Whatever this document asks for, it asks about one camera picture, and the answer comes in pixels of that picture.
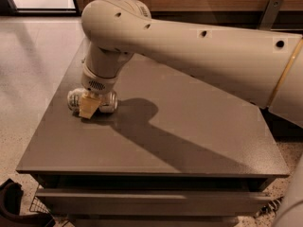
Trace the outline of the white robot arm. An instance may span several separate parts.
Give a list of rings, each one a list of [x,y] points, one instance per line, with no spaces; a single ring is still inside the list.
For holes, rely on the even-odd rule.
[[[136,0],[95,0],[81,22],[90,41],[81,83],[90,92],[110,93],[140,54],[303,127],[299,34],[155,20]]]

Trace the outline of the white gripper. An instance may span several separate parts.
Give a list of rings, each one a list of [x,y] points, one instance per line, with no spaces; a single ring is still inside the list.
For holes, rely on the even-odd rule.
[[[99,95],[106,95],[111,92],[116,83],[116,78],[107,79],[95,75],[87,67],[82,69],[81,85],[90,92],[80,97],[80,113],[82,118],[90,119],[101,103]]]

